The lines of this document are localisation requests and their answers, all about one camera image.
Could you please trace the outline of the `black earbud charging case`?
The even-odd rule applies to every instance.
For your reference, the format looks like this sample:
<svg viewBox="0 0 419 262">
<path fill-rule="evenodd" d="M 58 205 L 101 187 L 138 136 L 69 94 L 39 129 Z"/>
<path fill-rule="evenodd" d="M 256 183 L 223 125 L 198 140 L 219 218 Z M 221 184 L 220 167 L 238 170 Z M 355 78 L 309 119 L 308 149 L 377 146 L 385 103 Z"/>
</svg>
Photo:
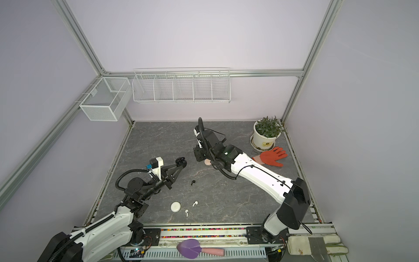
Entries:
<svg viewBox="0 0 419 262">
<path fill-rule="evenodd" d="M 183 167 L 185 168 L 187 166 L 187 161 L 185 160 L 185 157 L 179 157 L 175 160 L 177 167 Z"/>
</svg>

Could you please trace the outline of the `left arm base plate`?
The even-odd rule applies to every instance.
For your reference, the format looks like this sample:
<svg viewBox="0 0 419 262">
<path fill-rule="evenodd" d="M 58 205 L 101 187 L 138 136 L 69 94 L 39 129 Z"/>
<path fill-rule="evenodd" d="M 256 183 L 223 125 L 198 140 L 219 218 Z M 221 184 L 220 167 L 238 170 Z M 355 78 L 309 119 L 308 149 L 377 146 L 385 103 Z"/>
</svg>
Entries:
<svg viewBox="0 0 419 262">
<path fill-rule="evenodd" d="M 160 228 L 139 229 L 133 232 L 130 244 L 132 246 L 158 246 L 160 235 Z"/>
</svg>

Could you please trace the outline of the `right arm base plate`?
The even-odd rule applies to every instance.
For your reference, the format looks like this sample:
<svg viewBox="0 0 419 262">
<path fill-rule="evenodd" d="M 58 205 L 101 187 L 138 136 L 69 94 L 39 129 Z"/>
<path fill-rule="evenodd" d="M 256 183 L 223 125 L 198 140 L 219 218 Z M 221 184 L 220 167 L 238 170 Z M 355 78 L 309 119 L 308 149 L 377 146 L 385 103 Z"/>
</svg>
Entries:
<svg viewBox="0 0 419 262">
<path fill-rule="evenodd" d="M 288 228 L 282 230 L 278 235 L 272 235 L 262 226 L 247 227 L 245 234 L 249 244 L 286 244 L 290 236 Z"/>
</svg>

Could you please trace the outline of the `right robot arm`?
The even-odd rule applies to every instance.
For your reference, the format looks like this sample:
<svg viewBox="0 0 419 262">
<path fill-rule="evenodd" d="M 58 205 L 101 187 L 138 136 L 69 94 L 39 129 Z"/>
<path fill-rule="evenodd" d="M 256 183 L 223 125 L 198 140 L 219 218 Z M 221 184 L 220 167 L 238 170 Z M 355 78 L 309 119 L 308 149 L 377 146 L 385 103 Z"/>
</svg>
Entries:
<svg viewBox="0 0 419 262">
<path fill-rule="evenodd" d="M 302 221 L 311 204 L 304 180 L 283 177 L 263 167 L 238 147 L 225 146 L 216 136 L 216 131 L 204 127 L 202 118 L 198 118 L 194 134 L 197 139 L 194 155 L 198 162 L 205 160 L 228 179 L 247 179 L 279 204 L 279 208 L 263 221 L 257 240 L 274 243 L 277 239 L 285 239 L 289 229 L 298 230 L 303 225 Z"/>
</svg>

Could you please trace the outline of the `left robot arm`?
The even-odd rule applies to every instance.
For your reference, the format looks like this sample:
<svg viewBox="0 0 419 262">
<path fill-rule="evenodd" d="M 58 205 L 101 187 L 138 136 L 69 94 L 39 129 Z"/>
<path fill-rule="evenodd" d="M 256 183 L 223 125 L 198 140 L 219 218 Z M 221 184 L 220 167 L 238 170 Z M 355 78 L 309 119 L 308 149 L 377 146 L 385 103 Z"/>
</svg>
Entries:
<svg viewBox="0 0 419 262">
<path fill-rule="evenodd" d="M 115 187 L 125 196 L 113 211 L 93 224 L 73 231 L 56 234 L 40 255 L 40 262 L 97 262 L 110 252 L 126 245 L 141 244 L 146 233 L 138 220 L 148 208 L 146 201 L 168 189 L 187 166 L 185 158 L 176 159 L 173 165 L 163 165 L 157 159 L 146 169 L 131 169 L 115 182 Z"/>
</svg>

